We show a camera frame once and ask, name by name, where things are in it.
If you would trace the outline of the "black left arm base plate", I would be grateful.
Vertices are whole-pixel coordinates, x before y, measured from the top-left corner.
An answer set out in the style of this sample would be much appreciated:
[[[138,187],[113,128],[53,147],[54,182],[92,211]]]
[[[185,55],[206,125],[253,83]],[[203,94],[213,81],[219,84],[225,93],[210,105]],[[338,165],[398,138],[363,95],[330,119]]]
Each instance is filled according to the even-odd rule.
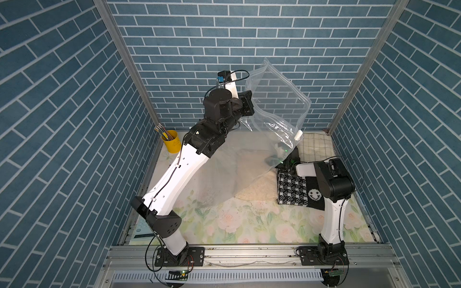
[[[187,246],[178,255],[173,255],[167,248],[160,248],[154,257],[155,267],[203,266],[205,257],[204,247]]]

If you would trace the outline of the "beige fluffy scarf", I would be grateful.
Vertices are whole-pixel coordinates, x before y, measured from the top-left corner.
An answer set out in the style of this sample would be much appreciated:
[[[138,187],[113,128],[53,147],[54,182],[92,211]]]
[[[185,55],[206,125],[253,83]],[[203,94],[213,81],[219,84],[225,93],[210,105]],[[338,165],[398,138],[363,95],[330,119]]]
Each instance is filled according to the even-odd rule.
[[[237,158],[237,193],[235,198],[247,201],[277,200],[276,170],[269,165],[272,154],[244,150]]]

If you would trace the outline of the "clear plastic vacuum bag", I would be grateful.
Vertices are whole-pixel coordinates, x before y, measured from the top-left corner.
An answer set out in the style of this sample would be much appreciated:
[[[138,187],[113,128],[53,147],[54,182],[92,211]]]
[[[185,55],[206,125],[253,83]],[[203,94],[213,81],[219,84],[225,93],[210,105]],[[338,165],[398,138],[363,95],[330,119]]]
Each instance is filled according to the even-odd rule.
[[[205,191],[199,192],[205,199],[200,200],[204,206],[220,204],[236,195],[240,152],[257,150],[275,155],[278,145],[292,151],[303,138],[301,129],[311,100],[268,59],[249,73],[242,92],[247,90],[252,91],[254,115],[240,118],[224,144],[191,178],[197,181],[196,188]],[[183,191],[191,188],[189,182]]]

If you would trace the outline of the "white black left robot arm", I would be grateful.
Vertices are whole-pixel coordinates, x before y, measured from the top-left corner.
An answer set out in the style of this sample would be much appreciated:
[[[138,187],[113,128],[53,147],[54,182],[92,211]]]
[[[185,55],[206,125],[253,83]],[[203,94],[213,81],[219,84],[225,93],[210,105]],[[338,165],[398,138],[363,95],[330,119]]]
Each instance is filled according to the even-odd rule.
[[[204,99],[204,108],[204,118],[184,136],[179,154],[160,181],[130,203],[178,261],[186,255],[188,243],[179,231],[182,219],[172,210],[174,203],[192,176],[224,144],[240,118],[255,112],[252,91],[233,95],[225,88],[212,90]]]

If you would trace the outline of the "black white knitted scarf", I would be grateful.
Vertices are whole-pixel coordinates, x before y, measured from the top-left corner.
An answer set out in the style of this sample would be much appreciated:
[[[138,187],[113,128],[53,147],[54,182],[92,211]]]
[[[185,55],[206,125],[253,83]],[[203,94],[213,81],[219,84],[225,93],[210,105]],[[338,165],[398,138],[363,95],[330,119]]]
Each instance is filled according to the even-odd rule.
[[[299,177],[285,170],[277,171],[277,203],[325,210],[325,200],[314,177]]]

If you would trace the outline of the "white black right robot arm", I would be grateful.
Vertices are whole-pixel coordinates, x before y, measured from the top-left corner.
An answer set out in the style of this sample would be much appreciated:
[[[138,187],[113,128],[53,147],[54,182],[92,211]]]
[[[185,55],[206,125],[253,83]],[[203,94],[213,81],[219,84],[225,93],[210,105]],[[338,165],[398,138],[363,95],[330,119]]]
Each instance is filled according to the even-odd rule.
[[[275,164],[277,203],[324,211],[324,224],[318,245],[296,250],[304,265],[349,263],[343,228],[346,207],[353,192],[354,181],[339,156],[316,162],[303,162],[297,148],[284,160],[266,159]]]

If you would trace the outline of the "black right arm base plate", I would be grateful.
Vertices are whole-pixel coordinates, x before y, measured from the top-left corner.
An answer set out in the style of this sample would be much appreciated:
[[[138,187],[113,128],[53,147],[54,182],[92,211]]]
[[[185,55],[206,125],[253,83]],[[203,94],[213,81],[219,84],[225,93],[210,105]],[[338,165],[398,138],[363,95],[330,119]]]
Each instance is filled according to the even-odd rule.
[[[329,249],[319,249],[318,246],[301,246],[295,249],[295,254],[300,258],[302,266],[347,266],[349,259],[344,247],[331,252]]]

